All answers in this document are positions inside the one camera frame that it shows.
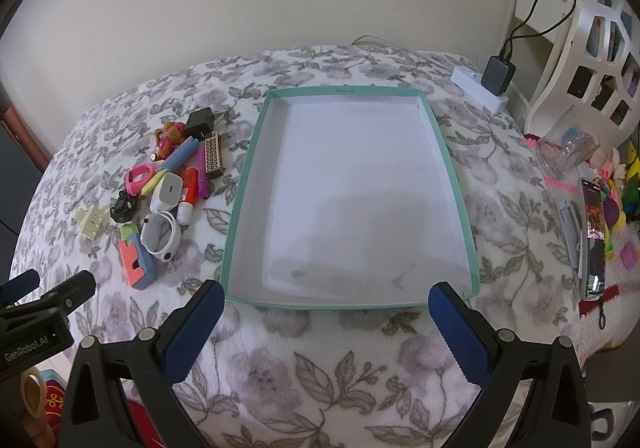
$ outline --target blue gripper pad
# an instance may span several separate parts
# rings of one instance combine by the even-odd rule
[[[222,289],[222,285],[214,282],[166,346],[162,369],[164,381],[168,384],[174,384],[186,379],[224,308],[225,291]]]
[[[39,285],[38,272],[35,269],[28,269],[10,281],[0,284],[0,303],[13,305],[31,291],[35,291]]]
[[[428,305],[433,321],[466,380],[484,388],[491,377],[491,362],[481,339],[439,284],[431,287]]]

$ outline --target floral bedspread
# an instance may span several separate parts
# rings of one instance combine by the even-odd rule
[[[482,287],[471,305],[524,340],[566,334],[577,344],[572,270],[526,142],[510,115],[477,108],[450,82],[455,66],[473,67],[468,60],[424,56],[368,46],[234,56],[145,82],[85,112],[42,178],[12,267],[12,275],[37,269],[41,292],[80,269],[95,275],[96,295],[70,317],[76,345],[68,358],[85,335],[114,342],[158,327],[203,280],[218,276],[262,101],[271,88],[303,85],[421,89],[453,158],[478,249]],[[136,291],[122,269],[119,227],[106,219],[89,241],[74,216],[114,202],[125,171],[148,161],[156,127],[206,106],[222,135],[225,175],[212,183],[215,197],[197,203],[175,260]],[[478,392],[425,308],[303,312],[232,302],[174,390],[212,446],[231,448],[439,446]],[[503,442],[518,410],[515,402],[499,432]]]

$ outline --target harmonica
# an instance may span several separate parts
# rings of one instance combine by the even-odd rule
[[[209,179],[222,175],[222,155],[220,154],[220,137],[213,131],[204,140],[205,172]]]

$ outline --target power strip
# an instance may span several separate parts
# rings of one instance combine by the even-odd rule
[[[506,94],[496,96],[492,92],[482,87],[480,81],[482,73],[473,71],[468,67],[456,67],[451,75],[451,81],[463,89],[471,98],[476,100],[481,106],[486,107],[492,114],[498,114],[507,107],[509,99]]]

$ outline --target purple ball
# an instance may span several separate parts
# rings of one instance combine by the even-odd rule
[[[638,262],[638,253],[636,252],[633,242],[629,241],[625,244],[625,247],[620,251],[620,257],[626,269],[631,269],[636,265]]]
[[[612,229],[614,224],[617,223],[620,218],[620,209],[618,208],[618,204],[610,197],[607,197],[604,200],[604,203],[602,203],[602,206],[604,209],[604,220],[607,222],[609,229]]]

